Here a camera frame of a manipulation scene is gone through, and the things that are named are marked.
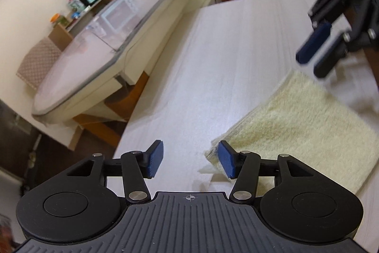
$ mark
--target checkered fabric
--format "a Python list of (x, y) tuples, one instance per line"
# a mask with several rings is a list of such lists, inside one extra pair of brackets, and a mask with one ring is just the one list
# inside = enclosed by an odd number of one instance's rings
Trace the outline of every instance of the checkered fabric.
[(16, 75), (37, 90), (61, 53), (52, 40), (43, 38), (25, 55)]

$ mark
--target gray ribbed plate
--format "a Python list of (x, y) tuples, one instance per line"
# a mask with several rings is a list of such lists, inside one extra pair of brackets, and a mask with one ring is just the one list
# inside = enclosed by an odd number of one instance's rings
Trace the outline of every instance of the gray ribbed plate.
[(271, 232), (250, 206), (229, 202), (223, 193), (158, 192), (144, 205), (128, 208), (109, 232), (81, 244), (28, 240), (18, 253), (363, 253), (353, 240), (312, 246)]

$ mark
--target glass tabletop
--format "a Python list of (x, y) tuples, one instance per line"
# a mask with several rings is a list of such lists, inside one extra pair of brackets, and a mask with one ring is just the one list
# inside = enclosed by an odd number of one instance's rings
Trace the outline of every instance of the glass tabletop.
[(113, 0), (65, 49), (39, 86), (33, 115), (44, 115), (116, 63), (163, 0)]

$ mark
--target yellow towel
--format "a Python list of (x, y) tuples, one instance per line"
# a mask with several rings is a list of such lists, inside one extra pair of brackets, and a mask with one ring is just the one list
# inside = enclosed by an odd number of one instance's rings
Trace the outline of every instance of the yellow towel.
[[(253, 151), (262, 159), (290, 154), (353, 193), (379, 158), (376, 132), (300, 72), (291, 72), (265, 104), (212, 141), (205, 156), (218, 168), (217, 144), (223, 139), (237, 152)], [(273, 186), (273, 177), (260, 177), (257, 196)]]

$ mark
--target orange lid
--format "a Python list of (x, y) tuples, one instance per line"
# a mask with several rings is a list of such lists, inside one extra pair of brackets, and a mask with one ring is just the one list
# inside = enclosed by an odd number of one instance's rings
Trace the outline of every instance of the orange lid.
[(51, 23), (54, 23), (61, 15), (59, 13), (55, 13), (50, 19)]

